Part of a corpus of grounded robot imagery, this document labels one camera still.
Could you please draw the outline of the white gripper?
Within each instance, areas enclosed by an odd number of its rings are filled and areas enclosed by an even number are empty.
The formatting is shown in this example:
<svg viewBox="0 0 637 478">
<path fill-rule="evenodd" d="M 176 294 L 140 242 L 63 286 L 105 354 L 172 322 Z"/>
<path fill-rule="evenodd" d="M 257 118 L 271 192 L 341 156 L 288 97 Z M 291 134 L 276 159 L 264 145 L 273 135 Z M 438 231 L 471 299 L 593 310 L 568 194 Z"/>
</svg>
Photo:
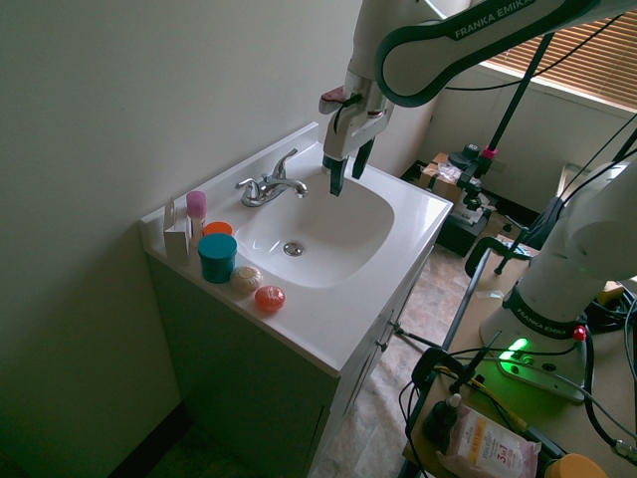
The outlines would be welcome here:
<svg viewBox="0 0 637 478">
<path fill-rule="evenodd" d="M 330 194 L 340 195 L 346 161 L 353 154 L 356 159 L 351 176 L 361 177 L 374 140 L 387 127 L 392 112 L 393 103 L 373 80 L 347 78 L 343 86 L 322 94 L 322 113 L 332 113 L 322 158 Z"/>
</svg>

